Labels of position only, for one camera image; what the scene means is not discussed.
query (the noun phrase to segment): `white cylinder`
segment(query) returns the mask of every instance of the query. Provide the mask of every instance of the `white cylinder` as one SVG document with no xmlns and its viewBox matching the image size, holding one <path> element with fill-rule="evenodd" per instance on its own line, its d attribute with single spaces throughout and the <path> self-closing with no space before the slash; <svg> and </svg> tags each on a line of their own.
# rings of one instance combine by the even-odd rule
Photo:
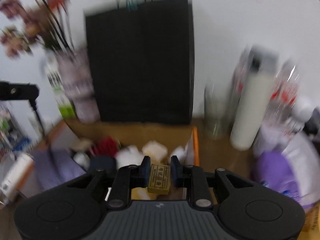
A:
<svg viewBox="0 0 320 240">
<path fill-rule="evenodd" d="M 240 151 L 248 150 L 257 135 L 274 88 L 274 76 L 265 72 L 250 72 L 241 95 L 231 145 Z"/>
</svg>

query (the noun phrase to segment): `white wall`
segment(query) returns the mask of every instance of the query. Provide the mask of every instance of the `white wall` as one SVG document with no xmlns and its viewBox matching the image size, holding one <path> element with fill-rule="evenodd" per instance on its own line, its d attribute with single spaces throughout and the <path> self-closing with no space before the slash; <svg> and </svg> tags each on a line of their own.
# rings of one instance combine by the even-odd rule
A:
<svg viewBox="0 0 320 240">
<path fill-rule="evenodd" d="M 76 44 L 85 41 L 83 10 L 115 0 L 71 0 L 71 25 Z M 246 45 L 259 43 L 280 53 L 280 63 L 292 56 L 303 75 L 301 92 L 320 105 L 320 1 L 319 0 L 193 0 L 195 26 L 194 114 L 203 112 L 207 77 L 226 85 Z M 0 16 L 0 26 L 7 24 Z M 33 57 L 11 61 L 0 49 L 0 78 L 11 82 L 34 82 L 41 88 L 42 115 L 58 118 L 53 95 L 39 72 L 41 49 Z M 26 130 L 27 103 L 15 102 L 14 112 Z"/>
</svg>

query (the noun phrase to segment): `gray ribbed plate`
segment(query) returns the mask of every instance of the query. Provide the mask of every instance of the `gray ribbed plate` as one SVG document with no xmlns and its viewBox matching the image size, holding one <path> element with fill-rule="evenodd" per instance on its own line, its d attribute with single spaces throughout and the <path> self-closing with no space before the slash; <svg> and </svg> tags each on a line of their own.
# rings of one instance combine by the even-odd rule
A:
<svg viewBox="0 0 320 240">
<path fill-rule="evenodd" d="M 110 212 L 83 240 L 231 240 L 210 212 L 192 209 L 187 201 L 133 201 Z"/>
</svg>

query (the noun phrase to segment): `red brush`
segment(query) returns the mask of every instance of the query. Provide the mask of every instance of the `red brush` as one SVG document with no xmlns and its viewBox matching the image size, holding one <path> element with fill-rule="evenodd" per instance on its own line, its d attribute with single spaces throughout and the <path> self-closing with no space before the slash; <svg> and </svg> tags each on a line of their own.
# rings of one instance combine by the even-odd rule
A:
<svg viewBox="0 0 320 240">
<path fill-rule="evenodd" d="M 119 150 L 119 143 L 114 141 L 111 137 L 107 137 L 99 141 L 90 150 L 92 155 L 107 155 L 109 157 L 115 157 Z"/>
</svg>

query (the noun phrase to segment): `white container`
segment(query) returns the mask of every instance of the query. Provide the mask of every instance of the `white container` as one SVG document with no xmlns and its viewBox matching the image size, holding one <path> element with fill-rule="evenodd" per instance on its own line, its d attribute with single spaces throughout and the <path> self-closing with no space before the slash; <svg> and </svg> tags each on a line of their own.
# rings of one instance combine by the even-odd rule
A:
<svg viewBox="0 0 320 240">
<path fill-rule="evenodd" d="M 277 59 L 276 54 L 257 46 L 249 53 L 249 73 L 230 136 L 231 145 L 237 150 L 251 147 L 262 124 L 274 90 Z"/>
</svg>

